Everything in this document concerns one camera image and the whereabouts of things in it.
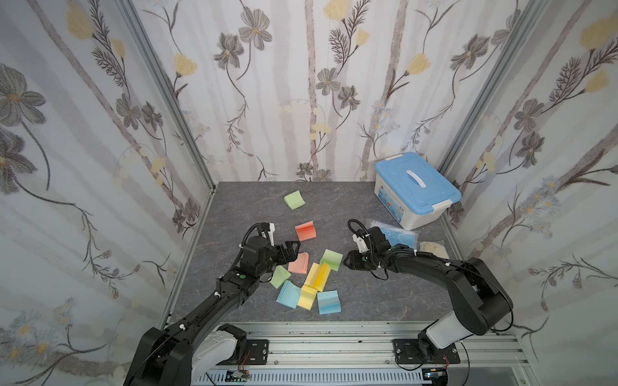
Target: plastic bag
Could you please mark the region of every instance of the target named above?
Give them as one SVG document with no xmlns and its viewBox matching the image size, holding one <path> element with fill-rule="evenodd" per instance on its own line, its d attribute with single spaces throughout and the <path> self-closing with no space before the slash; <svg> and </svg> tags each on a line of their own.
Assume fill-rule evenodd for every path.
<svg viewBox="0 0 618 386">
<path fill-rule="evenodd" d="M 416 232 L 394 227 L 375 220 L 369 222 L 369 228 L 372 227 L 379 227 L 384 236 L 386 236 L 388 242 L 391 243 L 391 246 L 403 244 L 418 249 L 418 233 Z"/>
</svg>

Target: black mounting plate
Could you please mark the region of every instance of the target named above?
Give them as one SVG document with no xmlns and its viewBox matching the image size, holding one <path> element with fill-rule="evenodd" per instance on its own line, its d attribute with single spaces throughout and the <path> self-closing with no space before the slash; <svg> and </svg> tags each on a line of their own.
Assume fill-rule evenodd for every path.
<svg viewBox="0 0 618 386">
<path fill-rule="evenodd" d="M 247 339 L 247 349 L 242 355 L 245 359 L 245 355 L 249 352 L 249 356 L 245 361 L 245 366 L 251 365 L 264 365 L 268 361 L 268 339 Z M 218 365 L 239 365 L 237 362 L 223 361 L 217 363 Z"/>
<path fill-rule="evenodd" d="M 392 345 L 395 350 L 395 359 L 399 364 L 421 364 L 423 360 L 419 358 L 417 347 L 418 339 L 393 339 Z M 436 355 L 428 361 L 427 364 L 446 364 L 444 356 L 449 360 L 450 364 L 461 363 L 457 350 L 453 352 L 455 343 L 451 344 L 445 349 L 438 351 Z"/>
</svg>

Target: green sticky note pad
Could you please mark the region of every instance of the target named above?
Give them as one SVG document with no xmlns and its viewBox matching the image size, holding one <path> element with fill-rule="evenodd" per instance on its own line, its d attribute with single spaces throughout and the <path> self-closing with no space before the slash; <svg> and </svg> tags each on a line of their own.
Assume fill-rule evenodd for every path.
<svg viewBox="0 0 618 386">
<path fill-rule="evenodd" d="M 320 264 L 328 264 L 331 266 L 331 269 L 334 271 L 339 270 L 339 266 L 341 265 L 341 260 L 344 258 L 344 255 L 337 253 L 331 250 L 325 250 L 322 258 L 320 259 Z"/>
<path fill-rule="evenodd" d="M 300 195 L 300 190 L 297 190 L 294 193 L 290 193 L 283 199 L 286 201 L 286 204 L 290 207 L 291 210 L 300 208 L 305 204 L 305 200 L 303 200 L 302 196 Z"/>
<path fill-rule="evenodd" d="M 279 287 L 281 287 L 281 285 L 289 279 L 290 276 L 292 276 L 292 274 L 288 272 L 287 269 L 282 266 L 277 266 L 277 268 L 274 269 L 273 278 L 271 279 L 270 284 L 279 289 Z"/>
</svg>

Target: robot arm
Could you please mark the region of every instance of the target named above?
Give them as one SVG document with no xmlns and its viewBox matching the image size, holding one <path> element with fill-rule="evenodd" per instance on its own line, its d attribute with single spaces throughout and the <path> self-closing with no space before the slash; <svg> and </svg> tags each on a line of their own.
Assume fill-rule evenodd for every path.
<svg viewBox="0 0 618 386">
<path fill-rule="evenodd" d="M 485 334 L 509 311 L 512 312 L 511 299 L 482 260 L 448 260 L 403 244 L 391 246 L 378 227 L 350 229 L 355 233 L 359 250 L 348 253 L 344 260 L 348 268 L 364 271 L 385 269 L 415 275 L 449 292 L 453 311 L 418 336 L 419 356 L 426 361 L 457 340 Z"/>
<path fill-rule="evenodd" d="M 249 238 L 255 229 L 259 235 Z M 165 330 L 151 328 L 143 335 L 124 386 L 188 386 L 194 355 L 204 359 L 194 369 L 196 374 L 231 356 L 240 359 L 245 352 L 246 333 L 234 326 L 224 325 L 208 341 L 203 341 L 227 314 L 255 292 L 262 275 L 273 272 L 277 265 L 296 260 L 300 242 L 273 245 L 273 231 L 274 225 L 269 223 L 249 228 L 234 263 L 217 280 L 212 295 Z"/>
</svg>

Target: plastic storage box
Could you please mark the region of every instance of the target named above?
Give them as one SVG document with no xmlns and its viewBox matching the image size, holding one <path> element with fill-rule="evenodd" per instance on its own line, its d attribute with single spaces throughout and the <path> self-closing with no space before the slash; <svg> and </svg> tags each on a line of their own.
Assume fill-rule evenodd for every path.
<svg viewBox="0 0 618 386">
<path fill-rule="evenodd" d="M 462 198 L 461 192 L 417 153 L 379 161 L 376 172 L 373 193 L 406 230 L 436 220 Z"/>
</svg>

